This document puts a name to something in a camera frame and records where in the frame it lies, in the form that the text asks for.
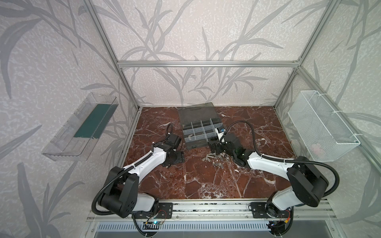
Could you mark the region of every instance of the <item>pile of metal hardware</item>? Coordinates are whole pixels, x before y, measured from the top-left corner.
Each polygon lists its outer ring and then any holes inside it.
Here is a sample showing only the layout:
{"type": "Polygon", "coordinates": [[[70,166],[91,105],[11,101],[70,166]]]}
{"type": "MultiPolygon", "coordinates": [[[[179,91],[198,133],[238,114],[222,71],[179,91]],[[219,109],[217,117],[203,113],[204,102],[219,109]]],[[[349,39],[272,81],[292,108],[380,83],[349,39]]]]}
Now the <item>pile of metal hardware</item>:
{"type": "Polygon", "coordinates": [[[215,167],[217,166],[223,169],[224,165],[222,164],[222,162],[230,161],[230,158],[225,152],[219,155],[216,155],[216,153],[211,153],[211,154],[207,154],[204,158],[202,158],[202,161],[213,162],[213,165],[215,167]]]}

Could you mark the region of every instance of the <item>marble surface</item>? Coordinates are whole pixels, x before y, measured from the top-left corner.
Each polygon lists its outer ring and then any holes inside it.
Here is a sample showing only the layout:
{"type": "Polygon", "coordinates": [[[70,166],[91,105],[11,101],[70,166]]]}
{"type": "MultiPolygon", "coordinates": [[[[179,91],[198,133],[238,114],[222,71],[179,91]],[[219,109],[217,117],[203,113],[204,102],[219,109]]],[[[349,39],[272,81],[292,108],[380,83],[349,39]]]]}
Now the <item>marble surface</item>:
{"type": "MultiPolygon", "coordinates": [[[[262,153],[278,157],[294,157],[291,145],[272,107],[216,107],[227,128],[237,120],[249,121],[256,130],[256,143],[262,153]]],[[[125,165],[142,157],[153,141],[163,138],[166,126],[173,122],[173,133],[182,135],[177,108],[145,107],[129,148],[125,165]]],[[[230,132],[242,145],[253,150],[250,128],[237,123],[230,132]]],[[[160,199],[197,198],[267,198],[290,184],[279,176],[237,166],[224,161],[224,168],[201,159],[210,153],[208,147],[184,150],[185,163],[169,168],[157,166],[140,183],[139,192],[160,199]]]]}

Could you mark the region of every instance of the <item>leaf-patterned wallpaper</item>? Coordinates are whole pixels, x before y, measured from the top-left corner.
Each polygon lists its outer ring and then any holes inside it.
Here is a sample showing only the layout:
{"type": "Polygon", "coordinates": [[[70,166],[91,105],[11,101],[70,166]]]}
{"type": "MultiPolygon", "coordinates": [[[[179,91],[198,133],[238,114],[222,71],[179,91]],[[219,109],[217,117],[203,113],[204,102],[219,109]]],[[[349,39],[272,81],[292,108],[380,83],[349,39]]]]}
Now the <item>leaf-patterned wallpaper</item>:
{"type": "Polygon", "coordinates": [[[1,0],[0,237],[78,237],[136,110],[82,6],[1,0]],[[83,162],[41,151],[89,92],[119,106],[83,162]]]}
{"type": "MultiPolygon", "coordinates": [[[[328,0],[93,2],[118,60],[253,61],[298,59],[328,0]]],[[[273,105],[290,71],[133,68],[125,75],[141,105],[273,105]]]]}
{"type": "MultiPolygon", "coordinates": [[[[379,152],[381,151],[381,1],[342,0],[304,68],[322,86],[379,152]]],[[[297,77],[278,108],[294,151],[307,155],[287,112],[301,90],[297,77]]],[[[379,237],[381,177],[358,148],[330,162],[340,174],[340,186],[328,196],[348,238],[379,237]]]]}

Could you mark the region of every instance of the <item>green mat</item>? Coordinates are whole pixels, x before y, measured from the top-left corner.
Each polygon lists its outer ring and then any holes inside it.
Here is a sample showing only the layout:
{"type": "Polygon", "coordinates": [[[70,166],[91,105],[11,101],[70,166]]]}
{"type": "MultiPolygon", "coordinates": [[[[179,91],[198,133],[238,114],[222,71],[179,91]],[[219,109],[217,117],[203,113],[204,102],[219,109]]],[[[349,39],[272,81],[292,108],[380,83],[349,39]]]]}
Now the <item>green mat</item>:
{"type": "Polygon", "coordinates": [[[74,137],[99,139],[118,105],[98,104],[75,133],[74,137]]]}

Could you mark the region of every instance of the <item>wall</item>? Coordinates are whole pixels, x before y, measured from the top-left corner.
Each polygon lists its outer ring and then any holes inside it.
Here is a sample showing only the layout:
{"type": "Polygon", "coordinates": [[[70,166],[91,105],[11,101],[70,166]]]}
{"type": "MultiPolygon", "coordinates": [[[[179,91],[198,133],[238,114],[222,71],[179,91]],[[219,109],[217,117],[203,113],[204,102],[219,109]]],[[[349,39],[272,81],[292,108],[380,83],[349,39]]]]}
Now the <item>wall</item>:
{"type": "MultiPolygon", "coordinates": [[[[381,150],[380,3],[341,1],[303,64],[378,152],[381,150]]],[[[295,153],[308,156],[287,116],[300,90],[310,88],[297,77],[277,111],[295,153]]],[[[379,237],[380,174],[358,148],[329,164],[338,171],[341,180],[328,200],[347,237],[379,237]]]]}
{"type": "Polygon", "coordinates": [[[78,237],[136,110],[81,1],[1,1],[0,236],[78,237]],[[119,106],[87,161],[41,151],[88,93],[119,106]]]}
{"type": "MultiPolygon", "coordinates": [[[[93,2],[120,61],[292,61],[302,53],[329,1],[93,2]]],[[[125,75],[141,105],[191,105],[211,101],[214,105],[252,106],[273,105],[269,101],[275,101],[291,69],[220,71],[133,68],[126,69],[125,75]]]]}

